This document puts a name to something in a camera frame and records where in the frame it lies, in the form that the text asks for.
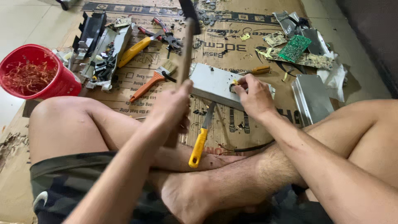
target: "person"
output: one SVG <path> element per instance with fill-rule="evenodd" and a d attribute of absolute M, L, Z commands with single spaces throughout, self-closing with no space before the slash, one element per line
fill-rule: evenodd
<path fill-rule="evenodd" d="M 202 223 L 218 210 L 253 208 L 289 184 L 319 201 L 291 209 L 295 223 L 311 223 L 306 214 L 325 222 L 398 221 L 396 100 L 354 103 L 300 130 L 277 113 L 268 85 L 251 74 L 238 83 L 246 113 L 276 143 L 249 158 L 204 154 L 195 170 L 189 147 L 162 147 L 173 130 L 187 131 L 189 81 L 164 91 L 143 123 L 89 98 L 40 103 L 29 122 L 39 223 L 159 223 L 170 213 Z M 328 216 L 317 216 L 320 205 Z"/>

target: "orange brush handle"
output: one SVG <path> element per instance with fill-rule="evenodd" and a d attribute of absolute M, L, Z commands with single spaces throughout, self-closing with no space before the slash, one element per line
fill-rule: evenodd
<path fill-rule="evenodd" d="M 135 93 L 134 95 L 130 98 L 130 102 L 136 101 L 138 98 L 140 98 L 142 95 L 148 92 L 148 90 L 157 82 L 159 81 L 164 81 L 165 78 L 163 75 L 160 75 L 157 72 L 154 72 L 152 78 L 149 80 L 149 82 L 145 83 L 143 86 L 141 86 Z"/>

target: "yellow utility knife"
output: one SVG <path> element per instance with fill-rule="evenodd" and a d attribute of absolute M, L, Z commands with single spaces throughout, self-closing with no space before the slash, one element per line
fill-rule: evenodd
<path fill-rule="evenodd" d="M 136 56 L 139 52 L 141 52 L 144 48 L 146 48 L 151 41 L 153 41 L 162 34 L 164 34 L 163 29 L 161 29 L 152 37 L 146 37 L 142 39 L 140 42 L 134 44 L 134 46 L 130 47 L 127 51 L 123 53 L 122 59 L 120 60 L 118 67 L 121 68 L 125 66 L 132 58 L 134 58 L 134 56 Z"/>
<path fill-rule="evenodd" d="M 200 129 L 200 134 L 196 139 L 195 146 L 193 147 L 193 151 L 191 154 L 191 158 L 189 159 L 189 166 L 192 168 L 197 168 L 199 165 L 200 157 L 202 156 L 203 147 L 205 146 L 205 142 L 207 140 L 207 131 L 211 124 L 211 119 L 213 118 L 214 107 L 216 106 L 216 102 L 212 102 L 207 110 L 205 121 L 203 122 L 202 128 Z"/>

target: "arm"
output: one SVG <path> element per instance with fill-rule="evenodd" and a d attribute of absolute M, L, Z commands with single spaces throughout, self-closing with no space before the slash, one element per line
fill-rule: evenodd
<path fill-rule="evenodd" d="M 398 219 L 398 192 L 280 116 L 268 86 L 249 74 L 238 81 L 246 112 L 263 124 L 335 222 L 386 223 Z"/>
<path fill-rule="evenodd" d="M 189 127 L 186 112 L 191 90 L 192 82 L 186 81 L 176 93 L 162 93 L 150 117 L 120 149 L 65 223 L 128 223 L 155 153 L 174 127 Z"/>

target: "green circuit board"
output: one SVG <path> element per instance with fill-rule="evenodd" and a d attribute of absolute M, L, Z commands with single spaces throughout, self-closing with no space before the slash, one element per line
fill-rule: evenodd
<path fill-rule="evenodd" d="M 304 36 L 295 35 L 286 46 L 282 48 L 279 52 L 279 56 L 285 60 L 296 62 L 311 42 L 310 39 Z"/>

